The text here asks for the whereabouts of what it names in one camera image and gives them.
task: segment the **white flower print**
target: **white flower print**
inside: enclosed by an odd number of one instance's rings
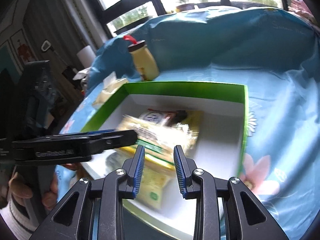
[[[254,112],[250,112],[248,116],[248,126],[247,126],[247,135],[251,137],[256,130],[257,119],[255,118]]]

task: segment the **brown bottle cap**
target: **brown bottle cap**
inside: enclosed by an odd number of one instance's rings
[[[146,41],[138,41],[136,44],[131,44],[128,46],[128,51],[133,52],[137,49],[141,49],[146,44]]]

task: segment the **triangular cutout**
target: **triangular cutout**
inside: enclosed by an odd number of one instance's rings
[[[246,192],[242,191],[240,196],[242,199],[245,216],[250,226],[265,222],[267,220],[260,208],[253,202]]]
[[[70,226],[72,223],[73,214],[76,209],[79,192],[71,195],[68,201],[63,205],[59,212],[54,216],[53,221],[65,226]]]

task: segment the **white sleeve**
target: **white sleeve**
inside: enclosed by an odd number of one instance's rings
[[[12,199],[5,208],[0,210],[0,214],[18,240],[28,240],[36,230],[30,220],[18,211]]]

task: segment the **sleeve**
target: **sleeve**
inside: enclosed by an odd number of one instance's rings
[[[28,240],[36,227],[28,218],[24,207],[11,197],[8,205],[0,210],[3,220],[18,240]]]

